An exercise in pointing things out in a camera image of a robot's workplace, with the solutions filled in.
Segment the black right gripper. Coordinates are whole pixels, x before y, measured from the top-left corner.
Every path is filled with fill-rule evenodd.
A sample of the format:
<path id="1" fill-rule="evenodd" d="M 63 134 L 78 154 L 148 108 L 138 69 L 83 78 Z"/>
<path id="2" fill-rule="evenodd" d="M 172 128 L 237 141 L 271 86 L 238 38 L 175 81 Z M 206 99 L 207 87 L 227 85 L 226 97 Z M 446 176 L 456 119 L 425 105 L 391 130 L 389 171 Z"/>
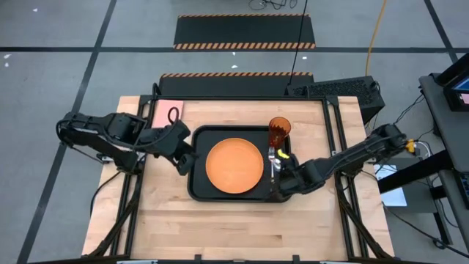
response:
<path id="1" fill-rule="evenodd" d="M 309 194 L 325 185 L 325 176 L 315 160 L 299 164 L 294 155 L 281 160 L 281 171 L 274 173 L 273 183 L 282 194 Z"/>

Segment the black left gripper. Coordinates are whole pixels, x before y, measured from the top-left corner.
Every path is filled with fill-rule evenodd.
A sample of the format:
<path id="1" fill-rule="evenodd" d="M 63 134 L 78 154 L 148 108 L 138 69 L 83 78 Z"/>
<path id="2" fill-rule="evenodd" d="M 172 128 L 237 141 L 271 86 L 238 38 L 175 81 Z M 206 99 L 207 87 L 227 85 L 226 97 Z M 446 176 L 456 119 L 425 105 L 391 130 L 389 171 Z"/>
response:
<path id="1" fill-rule="evenodd" d="M 194 162 L 199 159 L 196 148 L 185 139 L 191 134 L 181 120 L 163 128 L 144 129 L 139 137 L 139 152 L 163 156 L 177 169 L 179 175 L 186 175 Z"/>

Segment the fork with orange handle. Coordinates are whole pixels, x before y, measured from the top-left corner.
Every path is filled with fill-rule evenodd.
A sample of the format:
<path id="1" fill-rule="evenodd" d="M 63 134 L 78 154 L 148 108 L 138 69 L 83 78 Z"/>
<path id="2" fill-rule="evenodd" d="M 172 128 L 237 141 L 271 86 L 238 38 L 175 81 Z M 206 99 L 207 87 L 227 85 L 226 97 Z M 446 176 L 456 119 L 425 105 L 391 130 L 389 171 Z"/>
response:
<path id="1" fill-rule="evenodd" d="M 274 183 L 275 182 L 275 163 L 276 163 L 276 157 L 275 157 L 275 149 L 274 147 L 269 147 L 268 149 L 268 158 L 270 161 L 270 182 Z"/>

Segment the black plastic tray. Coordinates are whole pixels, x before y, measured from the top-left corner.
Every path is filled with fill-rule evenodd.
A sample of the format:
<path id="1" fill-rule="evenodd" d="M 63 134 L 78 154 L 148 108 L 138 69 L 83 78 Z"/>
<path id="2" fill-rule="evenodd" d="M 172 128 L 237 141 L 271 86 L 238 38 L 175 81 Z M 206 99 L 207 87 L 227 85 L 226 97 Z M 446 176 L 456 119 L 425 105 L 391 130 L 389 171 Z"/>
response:
<path id="1" fill-rule="evenodd" d="M 220 141 L 241 138 L 254 144 L 262 154 L 264 172 L 260 181 L 249 191 L 228 194 L 218 190 L 209 180 L 205 162 L 209 151 Z M 282 203 L 292 196 L 273 193 L 270 162 L 268 160 L 268 127 L 266 125 L 203 125 L 192 134 L 192 146 L 199 157 L 188 174 L 188 193 L 199 202 L 267 202 Z"/>

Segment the orange round plate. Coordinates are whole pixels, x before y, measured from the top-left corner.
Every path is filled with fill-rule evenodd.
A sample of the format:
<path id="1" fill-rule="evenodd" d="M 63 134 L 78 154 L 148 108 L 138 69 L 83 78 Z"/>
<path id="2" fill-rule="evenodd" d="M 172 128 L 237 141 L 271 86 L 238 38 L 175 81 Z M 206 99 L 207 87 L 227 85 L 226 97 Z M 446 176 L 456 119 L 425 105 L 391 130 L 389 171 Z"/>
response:
<path id="1" fill-rule="evenodd" d="M 250 141 L 228 138 L 208 153 L 205 170 L 210 182 L 220 191 L 241 194 L 254 188 L 264 172 L 264 160 Z"/>

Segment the orange translucent cup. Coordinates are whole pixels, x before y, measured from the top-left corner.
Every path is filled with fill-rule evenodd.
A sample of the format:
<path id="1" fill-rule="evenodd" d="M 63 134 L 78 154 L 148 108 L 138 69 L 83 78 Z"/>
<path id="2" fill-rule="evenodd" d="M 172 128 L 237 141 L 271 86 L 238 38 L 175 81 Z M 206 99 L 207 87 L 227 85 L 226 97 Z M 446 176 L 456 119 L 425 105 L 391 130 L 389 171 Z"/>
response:
<path id="1" fill-rule="evenodd" d="M 268 125 L 269 146 L 278 149 L 289 135 L 291 124 L 285 117 L 274 117 Z"/>

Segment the pink notebook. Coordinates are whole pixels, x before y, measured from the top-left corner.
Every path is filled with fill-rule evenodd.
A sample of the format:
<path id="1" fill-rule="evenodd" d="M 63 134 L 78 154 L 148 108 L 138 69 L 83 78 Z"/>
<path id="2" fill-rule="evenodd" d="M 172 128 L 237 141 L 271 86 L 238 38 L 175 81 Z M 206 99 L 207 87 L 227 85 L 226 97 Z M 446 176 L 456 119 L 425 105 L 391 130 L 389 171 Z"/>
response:
<path id="1" fill-rule="evenodd" d="M 159 100 L 155 106 L 155 113 L 152 121 L 152 128 L 163 128 L 170 125 L 168 118 L 169 111 L 175 107 L 182 116 L 184 102 L 182 100 Z"/>

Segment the black perforated computer case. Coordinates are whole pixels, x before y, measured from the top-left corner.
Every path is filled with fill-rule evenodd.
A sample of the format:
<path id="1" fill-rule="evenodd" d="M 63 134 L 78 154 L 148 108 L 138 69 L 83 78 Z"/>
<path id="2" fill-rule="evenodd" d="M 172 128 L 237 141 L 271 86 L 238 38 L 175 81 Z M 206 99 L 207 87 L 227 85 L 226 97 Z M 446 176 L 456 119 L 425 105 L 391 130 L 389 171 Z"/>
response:
<path id="1" fill-rule="evenodd" d="M 371 76 L 291 85 L 284 94 L 300 98 L 356 97 L 363 123 L 368 123 L 385 106 L 380 85 Z"/>

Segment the white paper sheet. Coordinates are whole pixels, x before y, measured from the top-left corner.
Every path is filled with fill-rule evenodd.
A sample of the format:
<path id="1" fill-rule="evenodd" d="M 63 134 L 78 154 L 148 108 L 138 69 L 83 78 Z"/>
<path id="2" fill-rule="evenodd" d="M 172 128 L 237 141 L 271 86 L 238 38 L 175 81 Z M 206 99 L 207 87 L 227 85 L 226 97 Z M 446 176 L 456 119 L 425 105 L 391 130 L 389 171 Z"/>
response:
<path id="1" fill-rule="evenodd" d="M 397 172 L 395 165 L 374 165 L 375 177 L 382 180 Z M 380 195 L 382 202 L 388 207 L 406 207 L 407 201 L 403 188 L 397 188 Z"/>

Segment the black desk leg beam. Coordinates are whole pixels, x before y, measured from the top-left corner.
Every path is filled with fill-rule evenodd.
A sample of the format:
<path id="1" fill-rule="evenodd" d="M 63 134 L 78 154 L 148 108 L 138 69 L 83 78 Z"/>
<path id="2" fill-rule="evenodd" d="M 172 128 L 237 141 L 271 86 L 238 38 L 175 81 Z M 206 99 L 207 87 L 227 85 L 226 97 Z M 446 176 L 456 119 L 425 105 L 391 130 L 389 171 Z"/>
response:
<path id="1" fill-rule="evenodd" d="M 452 169 L 453 167 L 453 162 L 448 151 L 443 150 L 416 164 L 378 180 L 379 191 L 381 194 L 384 194 L 444 169 Z"/>

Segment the large black hazard-striped ramp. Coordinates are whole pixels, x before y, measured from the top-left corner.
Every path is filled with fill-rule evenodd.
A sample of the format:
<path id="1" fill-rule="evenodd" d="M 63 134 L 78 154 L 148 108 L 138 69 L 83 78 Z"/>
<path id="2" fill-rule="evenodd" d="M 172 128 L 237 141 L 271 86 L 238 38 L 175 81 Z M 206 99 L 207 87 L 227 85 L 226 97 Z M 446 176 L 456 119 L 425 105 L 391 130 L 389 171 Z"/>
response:
<path id="1" fill-rule="evenodd" d="M 181 15 L 175 50 L 309 50 L 316 47 L 310 15 Z"/>

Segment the grey side desk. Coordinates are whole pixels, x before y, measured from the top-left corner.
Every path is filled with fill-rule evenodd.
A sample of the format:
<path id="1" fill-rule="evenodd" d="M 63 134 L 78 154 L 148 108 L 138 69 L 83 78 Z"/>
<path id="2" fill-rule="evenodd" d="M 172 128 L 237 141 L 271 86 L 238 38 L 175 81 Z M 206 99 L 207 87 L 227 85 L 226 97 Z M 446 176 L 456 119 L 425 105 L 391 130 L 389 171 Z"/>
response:
<path id="1" fill-rule="evenodd" d="M 418 80 L 454 168 L 469 173 L 469 112 L 452 111 L 433 76 Z"/>

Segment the black monitor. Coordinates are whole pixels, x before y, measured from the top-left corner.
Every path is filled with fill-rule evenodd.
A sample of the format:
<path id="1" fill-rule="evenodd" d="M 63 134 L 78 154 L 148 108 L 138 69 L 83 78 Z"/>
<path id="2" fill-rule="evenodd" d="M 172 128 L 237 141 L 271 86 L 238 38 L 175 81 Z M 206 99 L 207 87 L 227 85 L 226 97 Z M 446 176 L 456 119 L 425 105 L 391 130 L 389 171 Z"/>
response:
<path id="1" fill-rule="evenodd" d="M 469 111 L 469 53 L 436 77 L 452 111 Z"/>

